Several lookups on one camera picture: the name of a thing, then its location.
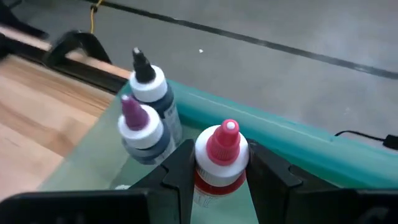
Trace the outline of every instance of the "black cap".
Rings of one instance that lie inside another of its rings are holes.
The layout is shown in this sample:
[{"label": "black cap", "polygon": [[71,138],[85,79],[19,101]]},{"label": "black cap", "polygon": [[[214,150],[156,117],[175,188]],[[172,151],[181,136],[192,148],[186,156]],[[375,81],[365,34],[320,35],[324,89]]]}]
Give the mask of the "black cap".
[{"label": "black cap", "polygon": [[145,55],[135,47],[132,50],[132,57],[134,59],[134,70],[136,71],[136,80],[139,83],[149,83],[155,79],[155,70],[150,65]]}]

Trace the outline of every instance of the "purple cap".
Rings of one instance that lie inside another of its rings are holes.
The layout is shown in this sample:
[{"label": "purple cap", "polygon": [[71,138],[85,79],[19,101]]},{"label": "purple cap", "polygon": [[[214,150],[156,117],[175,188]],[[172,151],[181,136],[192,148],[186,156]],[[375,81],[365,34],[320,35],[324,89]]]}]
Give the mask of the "purple cap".
[{"label": "purple cap", "polygon": [[148,114],[131,96],[122,95],[122,112],[130,130],[139,131],[148,123]]}]

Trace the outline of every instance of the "black cable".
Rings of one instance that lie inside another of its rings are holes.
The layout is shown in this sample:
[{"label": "black cable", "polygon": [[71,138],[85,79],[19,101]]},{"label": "black cable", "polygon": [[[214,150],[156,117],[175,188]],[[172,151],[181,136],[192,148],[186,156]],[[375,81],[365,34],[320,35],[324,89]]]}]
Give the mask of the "black cable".
[{"label": "black cable", "polygon": [[364,134],[364,133],[361,133],[359,131],[350,131],[350,130],[340,131],[340,132],[336,133],[335,136],[339,136],[340,134],[343,134],[343,133],[356,134],[356,135],[359,135],[359,136],[362,136],[362,137],[373,139],[375,141],[380,141],[380,142],[383,142],[383,146],[385,146],[385,147],[387,147],[389,149],[398,150],[398,136],[393,136],[393,135],[389,134],[389,135],[387,135],[387,137],[385,139],[383,139],[383,138],[370,136],[368,134]]},{"label": "black cable", "polygon": [[356,134],[356,135],[359,135],[359,136],[362,136],[362,137],[366,137],[366,138],[369,138],[369,139],[373,139],[373,140],[376,140],[376,141],[384,141],[383,138],[378,138],[378,137],[370,136],[368,134],[361,133],[359,131],[350,131],[350,130],[340,131],[339,133],[336,133],[335,136],[339,136],[340,134],[343,134],[343,133],[351,133],[351,134]]}]

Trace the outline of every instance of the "yellow cable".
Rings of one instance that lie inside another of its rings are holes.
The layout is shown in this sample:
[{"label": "yellow cable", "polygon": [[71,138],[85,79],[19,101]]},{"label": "yellow cable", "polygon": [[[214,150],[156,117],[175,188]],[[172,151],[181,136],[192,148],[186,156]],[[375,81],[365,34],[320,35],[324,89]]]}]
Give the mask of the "yellow cable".
[{"label": "yellow cable", "polygon": [[[97,8],[97,10],[103,1],[104,0],[98,0],[97,4],[95,4],[95,7]],[[90,10],[90,21],[91,21],[90,33],[94,33],[94,9],[93,8],[91,8],[91,10]]]}]

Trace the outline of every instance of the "paint bottle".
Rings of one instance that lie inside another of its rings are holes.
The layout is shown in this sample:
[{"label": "paint bottle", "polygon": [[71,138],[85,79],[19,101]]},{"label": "paint bottle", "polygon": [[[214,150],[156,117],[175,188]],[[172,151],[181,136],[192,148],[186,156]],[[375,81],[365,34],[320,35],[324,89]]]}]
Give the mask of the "paint bottle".
[{"label": "paint bottle", "polygon": [[173,91],[167,84],[162,69],[151,65],[138,48],[134,48],[132,56],[134,71],[129,82],[134,98],[156,110],[170,130],[174,142],[179,144],[182,140],[181,122]]},{"label": "paint bottle", "polygon": [[195,142],[195,191],[193,200],[209,207],[246,180],[249,146],[233,119],[205,129]]},{"label": "paint bottle", "polygon": [[121,97],[121,103],[118,128],[127,152],[141,164],[160,164],[175,150],[170,131],[150,106],[127,95]]}]

